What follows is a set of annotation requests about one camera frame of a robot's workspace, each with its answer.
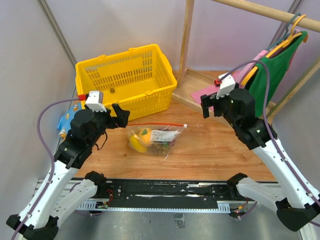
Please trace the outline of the orange fruit with leaf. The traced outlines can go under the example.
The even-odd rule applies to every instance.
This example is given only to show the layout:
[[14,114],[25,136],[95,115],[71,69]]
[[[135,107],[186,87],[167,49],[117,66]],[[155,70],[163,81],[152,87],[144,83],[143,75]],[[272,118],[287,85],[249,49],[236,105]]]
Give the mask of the orange fruit with leaf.
[[152,133],[152,129],[151,128],[142,128],[139,131],[139,133],[138,133],[139,142],[143,146],[149,147],[150,145],[152,145],[151,133]]

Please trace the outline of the clear zip top bag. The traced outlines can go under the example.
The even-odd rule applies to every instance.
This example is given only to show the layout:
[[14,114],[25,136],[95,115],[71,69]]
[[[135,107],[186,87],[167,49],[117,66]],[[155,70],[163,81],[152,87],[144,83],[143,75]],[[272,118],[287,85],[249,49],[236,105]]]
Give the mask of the clear zip top bag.
[[[188,128],[188,125],[187,124],[175,124],[175,123],[170,123],[170,124],[169,123],[154,123],[154,122],[129,124],[126,127],[126,132],[127,132],[127,137],[128,137],[128,146],[131,149],[133,149],[133,148],[131,147],[130,142],[129,142],[130,136],[136,135],[138,137],[138,133],[143,128],[152,129],[151,138],[150,138],[150,140],[152,141],[152,144],[153,144],[153,142],[175,141],[175,145],[176,145],[177,139]],[[155,155],[155,156],[165,156],[166,157],[169,155],[169,153],[167,155]]]

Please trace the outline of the bunch of brown longans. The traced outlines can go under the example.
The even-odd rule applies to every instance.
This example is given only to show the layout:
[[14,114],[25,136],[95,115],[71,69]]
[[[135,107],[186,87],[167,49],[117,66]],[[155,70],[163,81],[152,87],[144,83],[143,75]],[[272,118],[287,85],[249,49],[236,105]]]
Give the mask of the bunch of brown longans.
[[166,156],[175,146],[176,141],[154,141],[147,148],[147,153],[153,156]]

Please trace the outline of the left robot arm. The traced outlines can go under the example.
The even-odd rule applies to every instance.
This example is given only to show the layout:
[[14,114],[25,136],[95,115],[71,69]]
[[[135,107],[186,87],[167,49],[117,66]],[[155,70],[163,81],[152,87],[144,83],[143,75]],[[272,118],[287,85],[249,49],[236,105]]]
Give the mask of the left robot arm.
[[10,215],[6,224],[14,230],[12,239],[21,234],[26,240],[52,240],[62,223],[85,200],[107,193],[107,179],[91,171],[62,200],[58,200],[69,181],[83,166],[107,129],[125,128],[130,111],[113,103],[111,110],[99,104],[100,110],[87,107],[75,113],[70,130],[55,154],[50,153],[51,166],[47,176],[29,204],[19,213]]

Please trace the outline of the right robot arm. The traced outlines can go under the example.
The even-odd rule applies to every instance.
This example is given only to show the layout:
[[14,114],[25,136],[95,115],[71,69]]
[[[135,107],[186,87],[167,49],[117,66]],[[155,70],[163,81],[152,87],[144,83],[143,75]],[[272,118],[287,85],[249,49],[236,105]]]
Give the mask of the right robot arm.
[[238,173],[227,181],[230,199],[245,197],[264,205],[293,232],[320,214],[320,192],[293,164],[268,122],[256,117],[255,99],[248,90],[233,89],[223,97],[205,94],[200,100],[204,118],[209,117],[209,108],[213,107],[214,116],[224,117],[238,139],[264,162],[280,185],[276,190]]

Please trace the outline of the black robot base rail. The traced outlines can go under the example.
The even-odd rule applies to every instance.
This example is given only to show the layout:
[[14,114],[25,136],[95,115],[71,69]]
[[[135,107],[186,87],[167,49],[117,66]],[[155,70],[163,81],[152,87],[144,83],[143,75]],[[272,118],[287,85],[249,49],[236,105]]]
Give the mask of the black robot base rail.
[[223,181],[107,179],[91,171],[84,177],[97,185],[89,211],[227,213],[243,217],[253,210],[254,201],[237,195]]

